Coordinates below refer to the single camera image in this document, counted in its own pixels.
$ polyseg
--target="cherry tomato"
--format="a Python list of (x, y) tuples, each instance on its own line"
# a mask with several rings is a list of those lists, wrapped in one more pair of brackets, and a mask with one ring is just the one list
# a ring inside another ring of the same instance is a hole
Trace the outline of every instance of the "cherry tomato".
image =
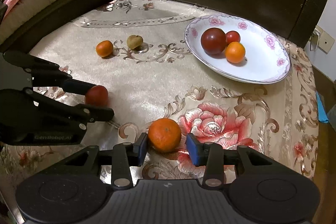
[(201, 36), (201, 45), (207, 54), (219, 54), (226, 47), (226, 35), (219, 28), (207, 29)]
[(226, 39), (228, 44), (231, 42), (240, 42), (240, 35), (236, 31), (229, 31), (226, 33)]
[(109, 92), (102, 85), (95, 85), (85, 94), (85, 104), (94, 106), (107, 106)]

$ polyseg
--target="metal handle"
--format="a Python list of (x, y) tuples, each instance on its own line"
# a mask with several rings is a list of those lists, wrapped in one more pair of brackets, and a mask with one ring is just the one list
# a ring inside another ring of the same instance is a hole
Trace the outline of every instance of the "metal handle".
[(321, 33), (317, 29), (315, 29), (309, 38), (311, 52), (314, 52), (317, 50), (320, 37), (321, 37)]

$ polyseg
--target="tablecloth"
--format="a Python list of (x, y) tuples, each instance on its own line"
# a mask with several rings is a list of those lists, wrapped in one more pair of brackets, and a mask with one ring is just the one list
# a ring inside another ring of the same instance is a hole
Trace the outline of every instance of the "tablecloth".
[[(75, 79), (105, 86), (115, 117), (88, 124), (80, 145), (4, 146), (0, 191), (18, 223), (22, 218), (14, 192), (22, 180), (87, 145), (104, 150), (116, 143), (134, 142), (161, 117), (178, 122), (182, 139), (197, 130), (200, 140), (213, 136), (226, 149), (245, 144), (309, 178), (314, 175), (318, 114), (314, 75), (305, 52), (276, 36), (292, 63), (284, 80), (256, 85), (225, 78), (199, 62), (184, 41), (184, 30), (194, 18), (216, 13), (170, 0), (114, 0), (65, 24), (32, 49), (32, 55), (60, 64)], [(144, 39), (136, 51), (126, 44), (131, 34)], [(103, 40), (114, 44), (108, 58), (95, 52)], [(69, 105), (84, 101), (83, 96), (64, 93), (58, 87), (35, 90)], [(196, 119), (210, 119), (212, 126), (197, 127)], [(223, 137), (224, 121), (231, 138)], [(100, 178), (107, 183), (110, 170), (103, 166), (101, 172)], [(134, 183), (139, 178), (201, 180), (204, 170), (191, 164), (183, 143), (167, 154), (150, 148), (144, 165), (131, 167)], [(234, 180), (232, 166), (225, 166), (225, 176), (227, 183)]]

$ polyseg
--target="white plate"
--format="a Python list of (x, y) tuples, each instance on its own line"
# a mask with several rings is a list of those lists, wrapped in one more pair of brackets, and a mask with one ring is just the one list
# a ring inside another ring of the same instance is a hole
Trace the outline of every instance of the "white plate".
[[(237, 31), (246, 49), (245, 60), (229, 63), (222, 52), (213, 57), (201, 46), (201, 35), (209, 28), (220, 28), (225, 33)], [(230, 79), (254, 84), (272, 84), (286, 77), (290, 58), (280, 41), (263, 27), (243, 18), (227, 14), (196, 18), (185, 29), (184, 38), (190, 51), (215, 72)]]

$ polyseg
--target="robotic arm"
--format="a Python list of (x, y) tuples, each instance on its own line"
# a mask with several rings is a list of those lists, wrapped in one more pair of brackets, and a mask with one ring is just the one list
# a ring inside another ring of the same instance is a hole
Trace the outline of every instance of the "robotic arm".
[[(85, 95), (94, 84), (73, 79), (59, 65), (21, 52), (0, 55), (0, 141), (10, 145), (80, 143), (88, 122), (109, 121), (110, 108), (68, 106), (33, 91), (59, 86)], [(189, 133), (186, 148), (195, 166), (206, 166), (203, 181), (138, 180), (148, 148), (142, 133), (112, 150), (87, 148), (24, 180), (16, 202), (26, 224), (309, 224), (319, 190), (308, 178), (247, 146), (223, 150)], [(99, 178), (111, 165), (111, 184)], [(224, 181), (223, 165), (236, 179)]]
[(73, 79), (60, 71), (58, 64), (44, 59), (17, 51), (1, 54), (1, 142), (9, 145), (78, 144), (88, 122), (107, 122), (114, 116), (111, 108), (65, 105), (33, 91), (35, 86), (59, 86), (65, 92), (85, 95), (95, 85)]

